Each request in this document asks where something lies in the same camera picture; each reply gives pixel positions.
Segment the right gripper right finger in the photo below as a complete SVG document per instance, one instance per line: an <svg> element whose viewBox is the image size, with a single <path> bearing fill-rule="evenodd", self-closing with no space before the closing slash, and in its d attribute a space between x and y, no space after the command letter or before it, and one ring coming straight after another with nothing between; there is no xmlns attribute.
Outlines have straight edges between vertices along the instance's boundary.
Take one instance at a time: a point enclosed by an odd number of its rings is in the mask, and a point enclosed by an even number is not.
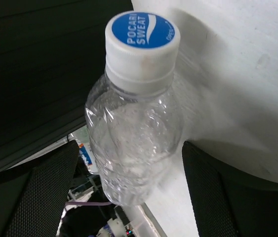
<svg viewBox="0 0 278 237"><path fill-rule="evenodd" d="M190 141L182 147L201 237L278 237L278 183L232 167Z"/></svg>

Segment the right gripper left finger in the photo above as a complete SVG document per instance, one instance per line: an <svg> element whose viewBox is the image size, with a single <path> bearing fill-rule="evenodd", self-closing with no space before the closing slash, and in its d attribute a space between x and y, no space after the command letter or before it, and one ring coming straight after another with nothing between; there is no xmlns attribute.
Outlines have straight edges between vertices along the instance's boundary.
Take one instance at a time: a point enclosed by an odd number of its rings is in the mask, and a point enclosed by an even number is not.
<svg viewBox="0 0 278 237"><path fill-rule="evenodd" d="M54 237L76 164L76 141L0 172L0 237Z"/></svg>

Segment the clear unlabelled plastic bottle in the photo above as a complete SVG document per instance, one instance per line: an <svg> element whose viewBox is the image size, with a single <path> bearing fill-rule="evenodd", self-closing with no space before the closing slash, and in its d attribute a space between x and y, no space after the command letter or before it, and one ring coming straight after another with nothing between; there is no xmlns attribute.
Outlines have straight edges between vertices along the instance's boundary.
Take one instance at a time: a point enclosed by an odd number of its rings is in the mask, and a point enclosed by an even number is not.
<svg viewBox="0 0 278 237"><path fill-rule="evenodd" d="M112 203L144 203L172 165L183 116L172 87L180 31L151 12L127 11L105 28L105 71L85 104L90 146Z"/></svg>

